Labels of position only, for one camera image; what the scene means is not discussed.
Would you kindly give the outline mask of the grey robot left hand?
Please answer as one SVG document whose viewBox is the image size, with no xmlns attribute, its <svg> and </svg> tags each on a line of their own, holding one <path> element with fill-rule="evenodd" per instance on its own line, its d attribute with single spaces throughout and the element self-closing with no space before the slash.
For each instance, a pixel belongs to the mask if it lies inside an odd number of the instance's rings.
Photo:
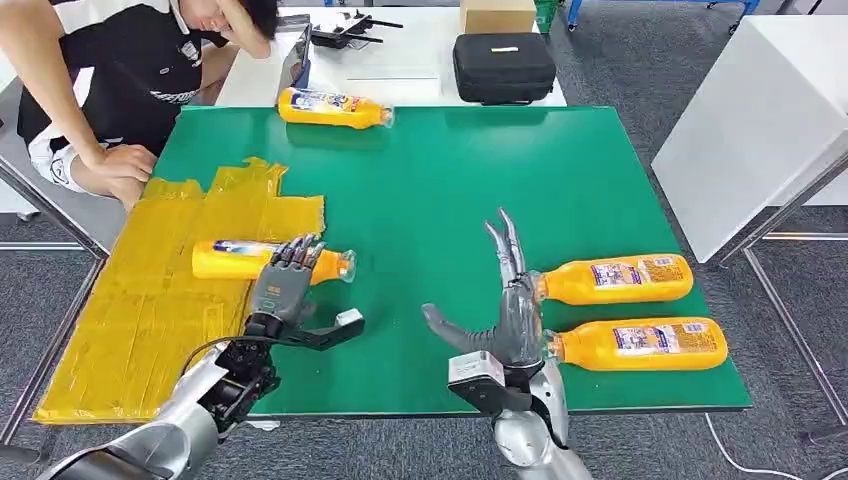
<svg viewBox="0 0 848 480">
<path fill-rule="evenodd" d="M 309 233 L 275 247 L 252 288 L 251 315 L 270 315 L 299 325 L 315 313 L 315 304 L 305 299 L 325 246 L 324 242 L 314 245 L 315 239 L 316 235 Z"/>
</svg>

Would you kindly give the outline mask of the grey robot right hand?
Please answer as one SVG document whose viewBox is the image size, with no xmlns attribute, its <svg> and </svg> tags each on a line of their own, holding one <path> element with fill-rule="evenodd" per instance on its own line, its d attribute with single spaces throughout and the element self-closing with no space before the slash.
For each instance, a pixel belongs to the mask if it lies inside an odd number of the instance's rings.
<svg viewBox="0 0 848 480">
<path fill-rule="evenodd" d="M 484 331 L 469 332 L 445 319 L 436 305 L 421 307 L 429 329 L 462 353 L 487 351 L 503 366 L 532 368 L 542 362 L 542 321 L 537 295 L 537 274 L 527 268 L 513 220 L 498 209 L 501 230 L 486 221 L 484 227 L 494 242 L 501 277 L 499 317 Z"/>
</svg>

